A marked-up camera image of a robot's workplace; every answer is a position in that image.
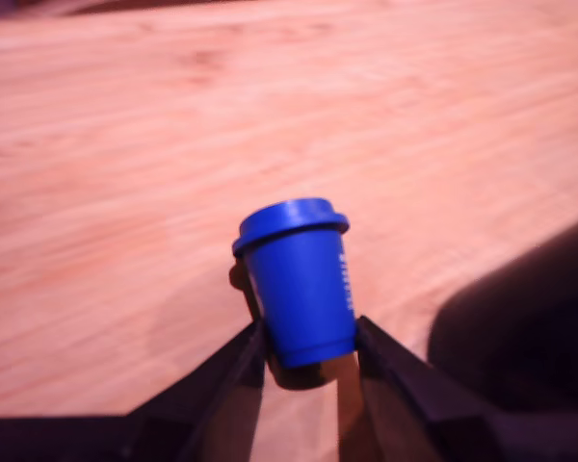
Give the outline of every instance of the cup lid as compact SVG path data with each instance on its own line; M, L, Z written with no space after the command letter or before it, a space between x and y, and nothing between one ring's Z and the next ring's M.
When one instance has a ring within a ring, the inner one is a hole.
M244 249L261 239L293 229L318 224L334 225L340 233L349 229L349 221L334 212L322 198L291 199L258 210L240 224L240 238L233 243L233 255L241 257Z

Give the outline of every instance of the wooden surface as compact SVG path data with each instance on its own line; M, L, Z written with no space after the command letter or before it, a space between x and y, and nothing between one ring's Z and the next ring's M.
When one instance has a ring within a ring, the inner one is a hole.
M250 321L230 245L269 203L345 213L357 312L421 355L578 221L578 0L298 3L0 22L0 415L192 370ZM266 378L252 460L337 460L357 389Z

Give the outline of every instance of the wooden table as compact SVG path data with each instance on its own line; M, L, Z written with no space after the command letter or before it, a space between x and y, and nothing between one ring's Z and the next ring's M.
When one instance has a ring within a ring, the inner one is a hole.
M0 22L0 415L188 373L250 321L241 219L312 195L352 222L358 313L423 355L447 297L578 221L578 0ZM252 460L337 460L347 371L340 402L268 374Z

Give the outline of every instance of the blue cup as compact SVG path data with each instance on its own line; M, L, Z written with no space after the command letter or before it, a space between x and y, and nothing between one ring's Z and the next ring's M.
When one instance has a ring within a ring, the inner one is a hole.
M355 315L341 234L349 221L319 198L280 202L240 225L243 258L284 368L355 350Z

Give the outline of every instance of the black object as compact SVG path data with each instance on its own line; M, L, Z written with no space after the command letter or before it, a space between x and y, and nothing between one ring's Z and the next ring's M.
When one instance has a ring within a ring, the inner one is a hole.
M0 419L4 462L246 462L265 364L262 321L125 416Z
M362 392L385 461L578 462L578 412L504 412L368 318L357 325ZM126 416L0 419L0 461L246 462L264 357L259 320Z

